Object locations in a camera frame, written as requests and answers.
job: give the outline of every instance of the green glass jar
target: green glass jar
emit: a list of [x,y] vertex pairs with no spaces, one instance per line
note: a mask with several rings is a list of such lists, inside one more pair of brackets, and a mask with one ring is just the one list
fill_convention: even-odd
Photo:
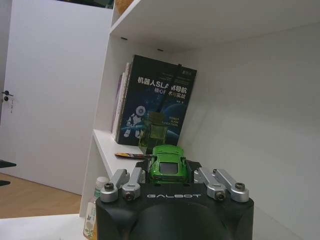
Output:
[[144,154],[152,154],[153,148],[166,143],[168,125],[164,124],[165,115],[149,111],[143,120],[139,148]]

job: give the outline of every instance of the bookshelf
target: bookshelf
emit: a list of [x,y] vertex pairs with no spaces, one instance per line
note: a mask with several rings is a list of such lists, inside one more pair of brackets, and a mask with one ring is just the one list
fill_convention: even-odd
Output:
[[316,0],[134,0],[112,36],[177,53],[319,21]]
[[[297,189],[320,181],[319,9],[318,0],[134,0],[114,10],[80,216],[98,176],[135,165],[113,154],[140,152],[110,133],[119,76],[138,54],[198,70],[179,145],[246,183],[260,209],[255,239],[315,239],[320,193]],[[271,222],[279,227],[267,233]]]

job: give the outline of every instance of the robot illustration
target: robot illustration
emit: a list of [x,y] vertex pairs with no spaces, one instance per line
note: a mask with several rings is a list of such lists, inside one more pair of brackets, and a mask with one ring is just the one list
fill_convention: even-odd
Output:
[[126,125],[130,128],[128,128],[125,133],[124,133],[124,137],[128,138],[130,136],[131,133],[131,129],[135,129],[135,137],[137,139],[140,139],[140,130],[136,127],[137,124],[141,123],[142,121],[142,116],[146,113],[146,109],[144,106],[138,106],[135,109],[135,113],[133,113],[129,119],[126,121]]

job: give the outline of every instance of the green toy car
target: green toy car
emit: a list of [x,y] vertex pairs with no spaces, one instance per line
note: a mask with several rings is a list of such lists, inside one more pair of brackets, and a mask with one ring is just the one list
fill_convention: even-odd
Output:
[[186,183],[188,171],[184,150],[173,145],[155,146],[150,161],[149,181],[154,184]]

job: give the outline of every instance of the bottle label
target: bottle label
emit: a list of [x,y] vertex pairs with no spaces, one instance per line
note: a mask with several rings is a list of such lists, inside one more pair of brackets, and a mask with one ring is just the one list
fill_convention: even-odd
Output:
[[92,239],[94,234],[94,226],[96,222],[96,205],[94,202],[88,202],[86,209],[85,222],[83,228],[83,235],[87,239]]
[[100,189],[97,189],[97,188],[94,189],[94,196],[96,198],[100,197]]

